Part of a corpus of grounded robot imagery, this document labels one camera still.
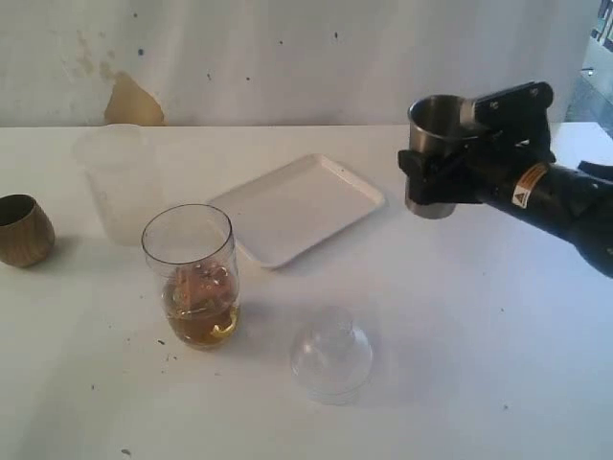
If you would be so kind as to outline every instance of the metal cup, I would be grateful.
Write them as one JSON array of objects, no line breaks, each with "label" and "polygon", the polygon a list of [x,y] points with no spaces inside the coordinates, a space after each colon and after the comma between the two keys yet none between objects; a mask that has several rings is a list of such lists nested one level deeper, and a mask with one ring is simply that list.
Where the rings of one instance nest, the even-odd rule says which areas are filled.
[{"label": "metal cup", "polygon": [[[409,149],[424,155],[446,157],[474,138],[460,124],[460,110],[464,98],[449,95],[429,96],[409,108]],[[420,205],[409,196],[409,180],[406,179],[405,203],[414,214],[426,219],[443,219],[451,215],[456,205],[436,203]]]}]

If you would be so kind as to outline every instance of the plastic lid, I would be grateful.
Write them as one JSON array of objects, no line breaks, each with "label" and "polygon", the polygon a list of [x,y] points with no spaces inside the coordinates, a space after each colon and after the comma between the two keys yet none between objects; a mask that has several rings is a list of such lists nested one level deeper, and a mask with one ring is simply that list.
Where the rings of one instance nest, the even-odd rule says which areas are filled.
[{"label": "plastic lid", "polygon": [[318,311],[298,332],[290,351],[291,370],[310,397],[346,404],[371,373],[373,349],[351,314],[338,307]]}]

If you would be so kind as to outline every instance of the plastic tray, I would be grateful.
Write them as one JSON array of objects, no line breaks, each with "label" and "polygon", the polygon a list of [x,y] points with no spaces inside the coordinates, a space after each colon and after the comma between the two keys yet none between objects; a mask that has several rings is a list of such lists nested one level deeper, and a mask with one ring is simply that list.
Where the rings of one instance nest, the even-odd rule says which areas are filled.
[{"label": "plastic tray", "polygon": [[268,268],[385,203],[382,192],[323,155],[308,155],[211,201],[232,220],[247,257]]}]

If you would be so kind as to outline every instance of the table surface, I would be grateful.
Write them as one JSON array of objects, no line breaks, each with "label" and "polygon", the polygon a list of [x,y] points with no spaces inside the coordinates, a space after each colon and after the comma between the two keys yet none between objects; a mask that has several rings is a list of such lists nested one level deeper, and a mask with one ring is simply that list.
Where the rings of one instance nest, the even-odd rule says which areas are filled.
[{"label": "table surface", "polygon": [[[242,322],[213,353],[173,336],[140,248],[105,238],[70,157],[86,129],[0,129],[0,195],[35,196],[58,236],[46,262],[0,266],[3,458],[613,456],[613,283],[489,207],[409,213],[396,160],[406,126],[147,129],[170,202],[206,201],[308,153],[387,197],[277,271],[239,255]],[[613,163],[597,125],[554,132],[560,163]],[[353,405],[310,401],[289,371],[293,335],[325,305],[351,310],[374,345]]]}]

